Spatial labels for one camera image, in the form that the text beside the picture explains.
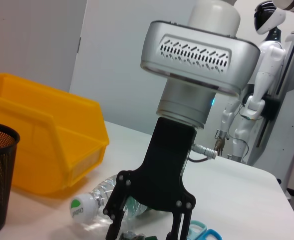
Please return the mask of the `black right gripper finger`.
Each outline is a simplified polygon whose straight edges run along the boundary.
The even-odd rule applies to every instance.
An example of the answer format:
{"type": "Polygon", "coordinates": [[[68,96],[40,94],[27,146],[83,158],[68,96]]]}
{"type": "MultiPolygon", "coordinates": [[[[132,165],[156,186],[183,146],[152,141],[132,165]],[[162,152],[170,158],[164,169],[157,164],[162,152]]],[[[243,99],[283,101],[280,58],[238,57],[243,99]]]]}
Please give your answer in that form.
{"type": "Polygon", "coordinates": [[[103,210],[103,213],[112,220],[107,231],[106,240],[115,240],[119,234],[124,217],[124,207],[128,198],[134,198],[133,183],[134,174],[118,174],[116,185],[103,210]]]}
{"type": "Polygon", "coordinates": [[[172,214],[173,214],[172,228],[171,228],[171,231],[167,234],[166,240],[177,240],[178,234],[180,234],[180,240],[186,240],[188,231],[189,231],[189,225],[191,222],[192,210],[191,209],[187,209],[185,211],[176,210],[172,212],[172,214]],[[182,223],[181,231],[179,231],[182,215],[184,215],[183,223],[182,223]]]}

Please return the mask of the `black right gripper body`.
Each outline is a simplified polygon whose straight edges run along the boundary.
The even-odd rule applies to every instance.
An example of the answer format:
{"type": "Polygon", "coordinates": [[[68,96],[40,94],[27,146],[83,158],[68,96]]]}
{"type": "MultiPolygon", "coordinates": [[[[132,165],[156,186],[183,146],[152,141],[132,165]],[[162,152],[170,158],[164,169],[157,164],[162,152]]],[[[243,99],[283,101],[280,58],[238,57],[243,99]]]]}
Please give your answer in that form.
{"type": "Polygon", "coordinates": [[[144,160],[136,170],[122,171],[126,197],[157,211],[188,213],[195,197],[182,183],[182,175],[196,130],[189,125],[160,117],[144,160]]]}

